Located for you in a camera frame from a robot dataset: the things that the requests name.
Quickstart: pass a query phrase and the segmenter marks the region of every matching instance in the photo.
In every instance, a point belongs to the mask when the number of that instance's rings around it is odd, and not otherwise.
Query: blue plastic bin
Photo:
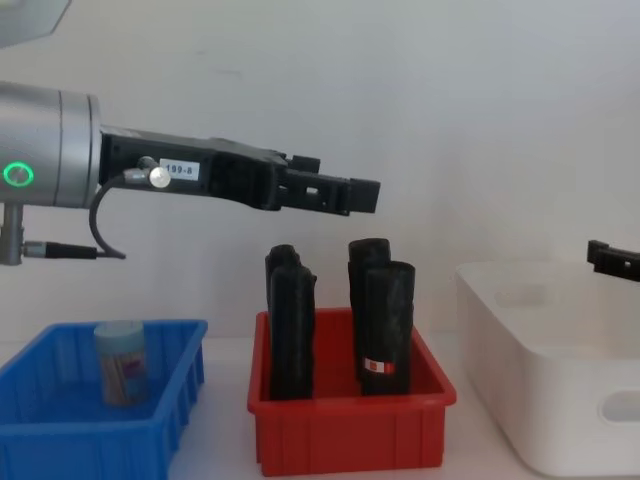
[[[102,401],[97,324],[54,325],[0,369],[0,480],[163,480],[204,382],[204,321],[145,322],[149,400]]]

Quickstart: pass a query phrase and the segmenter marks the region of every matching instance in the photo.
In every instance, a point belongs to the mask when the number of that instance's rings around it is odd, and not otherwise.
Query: red and white label
[[[391,375],[396,370],[393,366],[393,363],[376,362],[375,360],[371,360],[369,358],[364,359],[364,368],[365,370],[369,370],[370,372],[382,373],[385,375]]]

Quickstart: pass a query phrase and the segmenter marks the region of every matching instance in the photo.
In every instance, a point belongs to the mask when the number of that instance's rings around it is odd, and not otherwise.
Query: black cylindrical object
[[[381,267],[391,261],[391,247],[385,238],[365,238],[349,244],[349,282],[353,313],[353,354],[356,377],[362,374],[362,332],[367,319],[364,312],[365,274],[367,269]]]
[[[415,273],[403,262],[367,270],[363,395],[409,393]]]
[[[264,259],[267,275],[267,305],[271,310],[271,275],[282,265],[300,265],[300,256],[293,245],[277,245],[271,249]]]
[[[271,400],[313,396],[316,278],[283,265],[271,275]]]

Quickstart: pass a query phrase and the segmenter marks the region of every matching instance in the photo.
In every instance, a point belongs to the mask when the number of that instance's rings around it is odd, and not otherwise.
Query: green led ring
[[[14,168],[23,168],[27,172],[27,179],[24,182],[16,182],[11,179],[10,173]],[[33,178],[35,174],[33,173],[33,169],[24,162],[12,162],[2,171],[2,176],[4,177],[4,181],[7,182],[12,187],[23,188],[31,185],[33,183]]]

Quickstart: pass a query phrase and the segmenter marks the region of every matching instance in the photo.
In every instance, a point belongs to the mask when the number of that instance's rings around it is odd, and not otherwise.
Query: red plastic bin
[[[263,475],[438,467],[445,407],[456,392],[418,331],[412,334],[411,394],[362,397],[353,365],[350,309],[320,309],[314,339],[314,398],[270,401],[271,346],[258,315],[249,386]]]

